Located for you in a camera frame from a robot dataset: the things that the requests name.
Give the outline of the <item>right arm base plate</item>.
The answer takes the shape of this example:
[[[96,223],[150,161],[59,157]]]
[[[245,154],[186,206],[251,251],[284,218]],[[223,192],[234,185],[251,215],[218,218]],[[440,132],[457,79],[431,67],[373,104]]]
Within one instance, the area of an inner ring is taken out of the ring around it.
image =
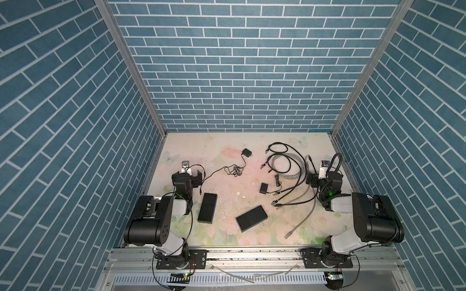
[[[324,254],[322,249],[316,247],[303,248],[299,251],[299,255],[302,257],[306,269],[353,268],[353,262],[349,255],[341,255],[333,252]]]

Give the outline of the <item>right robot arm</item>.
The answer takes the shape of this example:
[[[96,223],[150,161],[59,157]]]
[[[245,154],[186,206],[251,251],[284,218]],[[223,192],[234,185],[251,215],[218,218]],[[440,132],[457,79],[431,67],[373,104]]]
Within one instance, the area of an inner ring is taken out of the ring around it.
[[[405,232],[387,196],[359,192],[341,192],[343,175],[330,171],[325,176],[307,173],[306,183],[317,188],[316,198],[322,207],[333,213],[350,214],[353,225],[338,235],[325,238],[317,258],[333,267],[345,263],[351,254],[365,247],[401,243]]]

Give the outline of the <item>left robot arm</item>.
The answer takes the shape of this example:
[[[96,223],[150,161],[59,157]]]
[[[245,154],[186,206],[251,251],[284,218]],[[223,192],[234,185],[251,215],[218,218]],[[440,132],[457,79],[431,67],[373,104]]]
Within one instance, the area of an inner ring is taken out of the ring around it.
[[[189,256],[188,239],[171,232],[173,216],[192,216],[193,189],[203,180],[202,173],[196,176],[188,172],[172,175],[174,190],[160,198],[141,196],[138,198],[123,232],[125,244],[152,247],[159,259],[183,259]]]

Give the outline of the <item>black network switch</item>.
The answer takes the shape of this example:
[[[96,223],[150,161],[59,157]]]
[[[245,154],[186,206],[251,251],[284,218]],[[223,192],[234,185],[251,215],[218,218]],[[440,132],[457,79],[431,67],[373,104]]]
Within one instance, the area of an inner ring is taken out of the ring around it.
[[[268,219],[263,206],[257,206],[236,218],[241,232],[245,232]]]

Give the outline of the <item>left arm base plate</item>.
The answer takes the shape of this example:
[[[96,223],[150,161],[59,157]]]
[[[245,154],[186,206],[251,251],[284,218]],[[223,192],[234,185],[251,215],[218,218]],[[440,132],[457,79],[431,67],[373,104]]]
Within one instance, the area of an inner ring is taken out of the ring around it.
[[[188,269],[189,263],[194,263],[196,270],[205,269],[208,251],[206,249],[184,250],[180,255],[164,256],[157,259],[157,270]]]

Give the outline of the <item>small black power adapter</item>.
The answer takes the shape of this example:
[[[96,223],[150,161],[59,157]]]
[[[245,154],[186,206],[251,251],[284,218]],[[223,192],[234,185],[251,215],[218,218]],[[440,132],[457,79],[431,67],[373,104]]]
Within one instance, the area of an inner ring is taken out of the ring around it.
[[[268,184],[267,183],[262,183],[259,189],[260,194],[267,194],[268,193]]]

